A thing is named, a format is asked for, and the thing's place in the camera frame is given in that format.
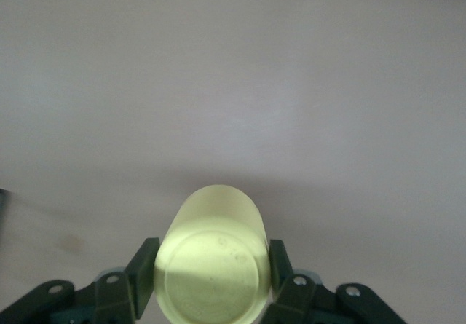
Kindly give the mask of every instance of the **brown stain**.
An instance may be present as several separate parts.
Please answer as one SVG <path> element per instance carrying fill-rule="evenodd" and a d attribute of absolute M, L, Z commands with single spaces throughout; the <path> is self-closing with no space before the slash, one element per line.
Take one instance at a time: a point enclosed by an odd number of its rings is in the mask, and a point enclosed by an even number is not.
<path fill-rule="evenodd" d="M 60 248 L 67 253 L 79 255 L 84 247 L 86 241 L 75 234 L 67 234 L 60 242 Z"/>

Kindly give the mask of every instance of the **yellow cup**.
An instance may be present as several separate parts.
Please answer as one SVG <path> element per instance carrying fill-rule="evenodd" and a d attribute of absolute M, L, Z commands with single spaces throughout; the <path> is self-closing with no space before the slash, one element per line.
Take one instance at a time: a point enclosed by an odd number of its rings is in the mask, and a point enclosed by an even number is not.
<path fill-rule="evenodd" d="M 253 201 L 207 186 L 181 206 L 160 246 L 154 291 L 173 324 L 249 324 L 270 288 L 267 238 Z"/>

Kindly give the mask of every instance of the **circular indentation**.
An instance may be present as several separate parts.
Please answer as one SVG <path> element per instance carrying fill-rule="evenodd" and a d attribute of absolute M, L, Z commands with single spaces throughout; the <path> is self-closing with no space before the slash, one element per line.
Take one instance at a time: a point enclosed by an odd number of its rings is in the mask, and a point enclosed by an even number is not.
<path fill-rule="evenodd" d="M 113 284 L 114 282 L 117 282 L 119 280 L 119 277 L 117 275 L 111 275 L 110 277 L 107 278 L 106 282 L 107 284 Z"/>
<path fill-rule="evenodd" d="M 49 294 L 59 293 L 63 290 L 62 285 L 54 285 L 49 289 Z"/>
<path fill-rule="evenodd" d="M 165 269 L 165 301 L 187 322 L 233 323 L 255 303 L 256 261 L 233 236 L 191 236 L 173 252 Z"/>
<path fill-rule="evenodd" d="M 361 292 L 355 286 L 347 287 L 347 294 L 350 295 L 350 296 L 353 296 L 353 297 L 361 296 Z"/>
<path fill-rule="evenodd" d="M 302 277 L 301 275 L 299 275 L 299 276 L 297 276 L 297 277 L 294 277 L 294 278 L 293 278 L 293 282 L 294 282 L 297 286 L 303 286 L 303 285 L 306 285 L 306 284 L 307 284 L 306 278 L 305 278 L 305 277 Z"/>

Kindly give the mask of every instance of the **gray surface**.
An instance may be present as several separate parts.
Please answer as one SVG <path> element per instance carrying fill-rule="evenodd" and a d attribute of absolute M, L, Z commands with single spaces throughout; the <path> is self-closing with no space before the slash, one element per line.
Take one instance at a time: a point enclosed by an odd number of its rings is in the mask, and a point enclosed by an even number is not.
<path fill-rule="evenodd" d="M 330 289 L 464 322 L 466 0 L 0 0 L 0 25 L 0 307 L 228 183 Z"/>

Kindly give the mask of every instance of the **plastic cup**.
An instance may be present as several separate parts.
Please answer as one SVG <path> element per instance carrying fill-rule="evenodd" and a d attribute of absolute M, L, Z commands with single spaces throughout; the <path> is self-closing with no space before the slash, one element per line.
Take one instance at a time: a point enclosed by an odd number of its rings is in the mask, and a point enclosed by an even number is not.
<path fill-rule="evenodd" d="M 160 246 L 154 291 L 173 324 L 249 324 L 267 300 L 270 264 L 261 214 L 230 186 L 181 206 Z"/>

